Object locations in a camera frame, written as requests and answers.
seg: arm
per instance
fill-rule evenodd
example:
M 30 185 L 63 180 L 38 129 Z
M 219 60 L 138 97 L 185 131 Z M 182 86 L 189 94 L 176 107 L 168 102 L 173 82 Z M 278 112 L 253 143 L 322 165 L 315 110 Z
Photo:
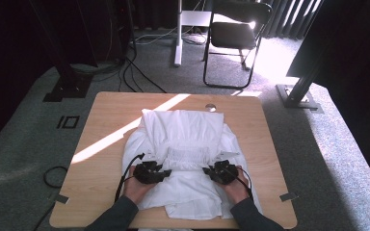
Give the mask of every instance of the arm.
M 239 178 L 248 184 L 248 179 L 238 167 Z M 258 211 L 245 186 L 237 180 L 228 185 L 219 185 L 226 192 L 229 199 L 235 204 L 230 213 L 235 218 L 241 231 L 278 231 L 284 230 L 279 224 L 264 217 Z
M 134 169 L 135 167 L 130 167 L 130 177 Z M 142 184 L 135 177 L 129 178 L 125 181 L 122 196 L 117 202 L 85 230 L 126 230 L 138 213 L 137 204 L 154 186 L 155 184 Z

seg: forearm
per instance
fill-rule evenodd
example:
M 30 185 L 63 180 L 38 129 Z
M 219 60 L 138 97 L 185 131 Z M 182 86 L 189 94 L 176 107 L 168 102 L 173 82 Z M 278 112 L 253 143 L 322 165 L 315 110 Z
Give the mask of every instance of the forearm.
M 85 230 L 125 230 L 138 213 L 137 205 L 123 195 Z
M 261 215 L 254 202 L 246 198 L 237 203 L 231 210 L 241 231 L 279 231 L 284 230 L 279 224 Z

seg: stand base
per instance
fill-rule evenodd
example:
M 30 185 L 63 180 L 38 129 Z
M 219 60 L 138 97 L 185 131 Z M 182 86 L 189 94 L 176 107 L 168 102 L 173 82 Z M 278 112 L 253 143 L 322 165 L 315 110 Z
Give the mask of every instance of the stand base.
M 289 94 L 293 89 L 293 85 L 277 85 L 278 93 L 283 101 L 284 107 L 286 108 L 301 108 L 301 109 L 309 109 L 313 113 L 323 113 L 323 109 L 321 105 L 314 102 L 313 97 L 311 96 L 310 92 L 308 92 L 305 97 L 299 103 L 290 102 L 289 101 Z
M 75 74 L 78 78 L 76 86 L 72 89 L 62 88 L 62 78 L 56 83 L 52 92 L 44 96 L 43 102 L 62 102 L 63 98 L 85 98 L 92 82 L 92 75 Z

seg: folded garment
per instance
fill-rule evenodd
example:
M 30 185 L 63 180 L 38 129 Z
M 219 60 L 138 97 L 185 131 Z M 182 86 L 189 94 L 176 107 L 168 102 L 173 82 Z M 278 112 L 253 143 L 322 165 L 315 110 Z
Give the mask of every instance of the folded garment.
M 170 177 L 148 192 L 139 209 L 165 206 L 169 218 L 232 218 L 232 204 L 225 192 L 203 173 L 222 152 L 237 153 L 229 161 L 247 170 L 236 136 L 224 123 L 224 115 L 196 111 L 156 112 L 143 110 L 136 131 L 127 141 L 122 169 L 138 154 L 171 169 Z M 255 204 L 261 211 L 257 196 Z

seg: chair seat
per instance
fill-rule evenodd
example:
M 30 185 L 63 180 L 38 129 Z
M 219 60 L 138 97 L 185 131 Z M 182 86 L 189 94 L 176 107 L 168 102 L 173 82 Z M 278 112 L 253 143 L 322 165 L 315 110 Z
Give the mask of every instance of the chair seat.
M 250 50 L 256 47 L 255 34 L 249 24 L 214 22 L 211 34 L 211 42 L 216 47 Z

